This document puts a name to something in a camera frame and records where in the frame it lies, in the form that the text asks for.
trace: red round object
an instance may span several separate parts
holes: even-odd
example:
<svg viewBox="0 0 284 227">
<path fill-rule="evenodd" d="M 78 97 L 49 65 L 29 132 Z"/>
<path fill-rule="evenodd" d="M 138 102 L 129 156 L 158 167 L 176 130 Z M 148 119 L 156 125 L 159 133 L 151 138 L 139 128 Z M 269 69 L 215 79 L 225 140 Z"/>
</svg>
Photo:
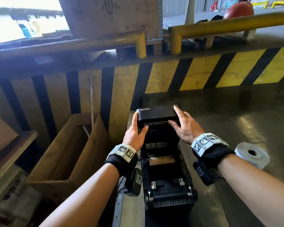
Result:
<svg viewBox="0 0 284 227">
<path fill-rule="evenodd" d="M 251 16 L 254 14 L 253 5 L 247 1 L 242 1 L 239 3 L 233 4 L 229 9 L 225 12 L 223 19 L 229 19 L 234 17 L 245 17 Z"/>
</svg>

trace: person in red shirt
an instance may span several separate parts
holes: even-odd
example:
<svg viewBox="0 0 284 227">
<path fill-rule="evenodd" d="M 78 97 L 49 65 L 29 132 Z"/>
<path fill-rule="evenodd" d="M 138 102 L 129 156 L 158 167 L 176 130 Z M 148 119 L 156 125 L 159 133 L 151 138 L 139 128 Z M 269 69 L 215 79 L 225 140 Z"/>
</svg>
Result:
<svg viewBox="0 0 284 227">
<path fill-rule="evenodd" d="M 213 4 L 210 7 L 210 11 L 213 12 L 218 9 L 218 0 L 214 0 Z"/>
</svg>

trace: white paper roll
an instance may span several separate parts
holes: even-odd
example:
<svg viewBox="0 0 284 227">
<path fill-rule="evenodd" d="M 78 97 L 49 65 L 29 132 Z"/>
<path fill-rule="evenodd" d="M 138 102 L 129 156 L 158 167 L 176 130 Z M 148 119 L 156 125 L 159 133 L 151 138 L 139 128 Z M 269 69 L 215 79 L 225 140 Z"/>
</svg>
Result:
<svg viewBox="0 0 284 227">
<path fill-rule="evenodd" d="M 270 160 L 268 153 L 251 143 L 240 143 L 235 149 L 235 153 L 240 158 L 250 162 L 254 166 L 263 169 Z"/>
</svg>

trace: teal shirt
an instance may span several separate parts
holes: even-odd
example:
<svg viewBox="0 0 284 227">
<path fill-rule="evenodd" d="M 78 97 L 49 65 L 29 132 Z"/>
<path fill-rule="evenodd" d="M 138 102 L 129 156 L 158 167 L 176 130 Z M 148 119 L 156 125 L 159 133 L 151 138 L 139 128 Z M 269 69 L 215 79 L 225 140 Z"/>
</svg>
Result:
<svg viewBox="0 0 284 227">
<path fill-rule="evenodd" d="M 231 7 L 233 4 L 235 4 L 236 2 L 237 0 L 227 0 L 224 5 L 225 11 L 228 10 L 228 8 Z"/>
</svg>

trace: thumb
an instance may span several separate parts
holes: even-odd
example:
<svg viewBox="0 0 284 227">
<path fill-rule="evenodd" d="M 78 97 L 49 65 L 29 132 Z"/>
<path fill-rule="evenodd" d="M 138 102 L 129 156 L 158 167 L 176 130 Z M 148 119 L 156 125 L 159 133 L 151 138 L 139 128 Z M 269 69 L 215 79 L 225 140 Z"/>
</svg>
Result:
<svg viewBox="0 0 284 227">
<path fill-rule="evenodd" d="M 181 128 L 179 127 L 179 125 L 175 122 L 175 121 L 172 121 L 172 120 L 168 120 L 168 124 L 172 126 L 172 128 L 178 133 Z"/>
<path fill-rule="evenodd" d="M 139 136 L 145 137 L 147 131 L 148 131 L 148 125 L 146 125 L 145 127 L 143 127 L 143 129 L 141 130 Z"/>
</svg>

